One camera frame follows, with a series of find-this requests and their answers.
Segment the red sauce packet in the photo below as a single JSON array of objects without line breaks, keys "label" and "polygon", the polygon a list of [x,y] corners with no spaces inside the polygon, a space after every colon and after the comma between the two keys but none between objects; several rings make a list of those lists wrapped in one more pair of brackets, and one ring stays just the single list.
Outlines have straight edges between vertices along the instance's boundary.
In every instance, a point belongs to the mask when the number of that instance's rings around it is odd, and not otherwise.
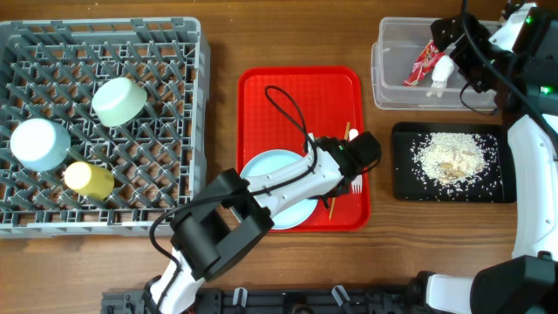
[{"label": "red sauce packet", "polygon": [[418,55],[413,64],[412,71],[408,78],[403,82],[403,85],[417,85],[430,71],[434,69],[435,65],[444,56],[445,53],[440,51],[431,39],[424,50]]}]

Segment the yellow plastic cup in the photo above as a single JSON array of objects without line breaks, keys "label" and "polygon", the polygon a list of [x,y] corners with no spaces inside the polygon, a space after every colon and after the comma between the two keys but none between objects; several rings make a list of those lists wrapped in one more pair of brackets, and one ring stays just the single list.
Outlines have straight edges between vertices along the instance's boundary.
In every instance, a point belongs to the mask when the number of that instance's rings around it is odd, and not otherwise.
[{"label": "yellow plastic cup", "polygon": [[82,196],[104,200],[114,188],[112,173],[87,162],[73,162],[64,171],[65,185]]}]

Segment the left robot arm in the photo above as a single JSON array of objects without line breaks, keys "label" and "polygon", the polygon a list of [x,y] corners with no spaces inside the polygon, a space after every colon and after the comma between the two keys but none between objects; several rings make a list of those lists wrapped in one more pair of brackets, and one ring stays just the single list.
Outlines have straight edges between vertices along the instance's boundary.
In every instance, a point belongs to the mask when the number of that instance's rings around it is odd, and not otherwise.
[{"label": "left robot arm", "polygon": [[381,146],[369,132],[352,140],[309,140],[302,159],[268,174],[243,179],[230,168],[191,201],[157,218],[170,221],[172,250],[152,245],[170,263],[143,293],[152,313],[182,313],[197,290],[241,261],[273,228],[273,219],[300,201],[345,195],[351,183],[374,168]]}]

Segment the small light green saucer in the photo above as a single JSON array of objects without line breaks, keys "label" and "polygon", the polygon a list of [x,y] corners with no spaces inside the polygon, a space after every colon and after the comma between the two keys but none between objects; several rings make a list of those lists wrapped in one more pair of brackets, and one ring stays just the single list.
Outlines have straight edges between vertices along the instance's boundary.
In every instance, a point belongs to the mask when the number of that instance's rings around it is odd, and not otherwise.
[{"label": "small light green saucer", "polygon": [[10,136],[10,150],[16,159],[36,172],[49,171],[61,164],[71,147],[69,132],[47,119],[28,119]]}]

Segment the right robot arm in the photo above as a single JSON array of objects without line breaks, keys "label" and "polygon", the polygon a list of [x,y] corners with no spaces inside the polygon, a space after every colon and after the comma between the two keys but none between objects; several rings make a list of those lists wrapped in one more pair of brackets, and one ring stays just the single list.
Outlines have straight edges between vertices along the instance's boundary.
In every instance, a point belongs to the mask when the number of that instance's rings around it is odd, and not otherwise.
[{"label": "right robot arm", "polygon": [[430,312],[557,311],[557,15],[534,3],[508,2],[505,23],[490,33],[467,11],[431,25],[434,44],[450,54],[476,92],[494,90],[511,123],[517,231],[511,260],[475,277],[421,272],[408,302]]}]

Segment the large light blue plate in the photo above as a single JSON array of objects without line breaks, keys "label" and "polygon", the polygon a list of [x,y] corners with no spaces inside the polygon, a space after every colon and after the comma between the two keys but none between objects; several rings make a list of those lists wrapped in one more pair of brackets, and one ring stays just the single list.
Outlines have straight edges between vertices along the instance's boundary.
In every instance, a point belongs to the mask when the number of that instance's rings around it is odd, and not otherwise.
[{"label": "large light blue plate", "polygon": [[[271,173],[277,169],[295,163],[302,158],[301,155],[288,150],[268,150],[250,160],[242,169],[240,176],[242,178],[248,178]],[[317,204],[317,199],[306,199],[283,210],[283,212],[273,218],[275,224],[273,230],[292,229],[302,224],[313,214]]]}]

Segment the white napkin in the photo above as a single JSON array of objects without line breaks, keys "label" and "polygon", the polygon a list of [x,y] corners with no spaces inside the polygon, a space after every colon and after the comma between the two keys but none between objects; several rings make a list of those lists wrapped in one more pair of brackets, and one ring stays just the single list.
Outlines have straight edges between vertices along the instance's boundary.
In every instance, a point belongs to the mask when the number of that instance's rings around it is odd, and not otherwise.
[{"label": "white napkin", "polygon": [[446,89],[447,81],[453,71],[453,60],[447,55],[441,57],[432,72],[432,89],[431,91],[426,93],[426,96],[431,97],[433,95],[436,95],[438,98],[440,98],[443,95],[444,90]]}]

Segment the light green bowl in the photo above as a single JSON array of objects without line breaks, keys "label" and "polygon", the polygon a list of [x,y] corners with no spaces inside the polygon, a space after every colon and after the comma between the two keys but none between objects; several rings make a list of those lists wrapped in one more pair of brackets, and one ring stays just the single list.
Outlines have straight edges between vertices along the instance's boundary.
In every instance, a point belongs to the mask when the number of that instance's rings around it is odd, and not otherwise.
[{"label": "light green bowl", "polygon": [[147,92],[126,77],[103,84],[93,95],[92,109],[103,126],[120,126],[133,119],[144,107]]}]

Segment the pile of rice waste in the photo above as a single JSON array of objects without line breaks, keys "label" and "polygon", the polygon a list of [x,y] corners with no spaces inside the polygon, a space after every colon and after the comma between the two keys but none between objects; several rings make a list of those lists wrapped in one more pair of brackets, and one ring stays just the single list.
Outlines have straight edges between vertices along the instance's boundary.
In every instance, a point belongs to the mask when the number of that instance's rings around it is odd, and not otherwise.
[{"label": "pile of rice waste", "polygon": [[422,190],[433,189],[434,199],[470,201],[473,193],[492,196],[501,179],[498,143],[490,134],[422,133],[412,141],[412,174]]}]

